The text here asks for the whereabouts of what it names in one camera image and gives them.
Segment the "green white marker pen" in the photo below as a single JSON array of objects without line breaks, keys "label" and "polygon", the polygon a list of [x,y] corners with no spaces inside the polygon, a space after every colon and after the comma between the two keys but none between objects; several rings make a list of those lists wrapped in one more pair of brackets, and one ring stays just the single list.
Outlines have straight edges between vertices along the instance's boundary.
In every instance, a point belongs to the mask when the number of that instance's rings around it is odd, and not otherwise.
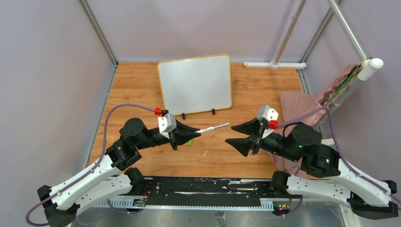
[{"label": "green white marker pen", "polygon": [[215,126],[211,126],[211,127],[205,128],[205,129],[198,130],[198,131],[196,131],[196,133],[204,133],[204,132],[212,131],[212,130],[215,130],[215,129],[227,127],[229,125],[230,125],[229,122],[222,123],[222,124],[219,124],[219,125],[215,125]]}]

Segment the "yellow framed whiteboard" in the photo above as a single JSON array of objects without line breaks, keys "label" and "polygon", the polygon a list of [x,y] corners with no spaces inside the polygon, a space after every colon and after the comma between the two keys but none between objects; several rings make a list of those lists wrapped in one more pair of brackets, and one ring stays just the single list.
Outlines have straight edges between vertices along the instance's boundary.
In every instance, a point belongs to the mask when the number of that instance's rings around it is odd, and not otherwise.
[{"label": "yellow framed whiteboard", "polygon": [[173,115],[228,109],[233,104],[228,54],[161,61],[157,72],[164,108]]}]

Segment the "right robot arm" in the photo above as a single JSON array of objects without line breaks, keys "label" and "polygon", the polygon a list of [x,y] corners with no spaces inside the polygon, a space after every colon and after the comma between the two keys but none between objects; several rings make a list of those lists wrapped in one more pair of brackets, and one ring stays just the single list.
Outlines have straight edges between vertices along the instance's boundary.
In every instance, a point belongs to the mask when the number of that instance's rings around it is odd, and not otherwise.
[{"label": "right robot arm", "polygon": [[245,138],[226,139],[243,156],[268,151],[291,161],[300,161],[300,169],[313,179],[305,179],[284,171],[276,171],[270,191],[275,197],[301,195],[316,197],[350,208],[354,214],[372,220],[395,218],[399,205],[392,198],[397,185],[392,180],[379,181],[346,164],[340,153],[322,143],[322,136],[302,122],[292,124],[284,136],[275,133],[266,123],[253,119],[233,126]]}]

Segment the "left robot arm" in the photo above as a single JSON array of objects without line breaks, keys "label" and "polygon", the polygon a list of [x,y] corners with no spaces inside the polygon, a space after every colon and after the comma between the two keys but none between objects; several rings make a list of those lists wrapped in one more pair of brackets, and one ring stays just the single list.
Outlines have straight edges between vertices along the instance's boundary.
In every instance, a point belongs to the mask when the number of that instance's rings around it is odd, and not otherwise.
[{"label": "left robot arm", "polygon": [[142,194],[144,177],[132,167],[142,157],[139,150],[164,144],[177,150],[201,135],[200,129],[180,123],[171,114],[157,121],[156,128],[148,129],[140,118],[129,119],[120,129],[119,139],[95,162],[58,185],[39,188],[47,225],[65,227],[99,202],[128,192]]}]

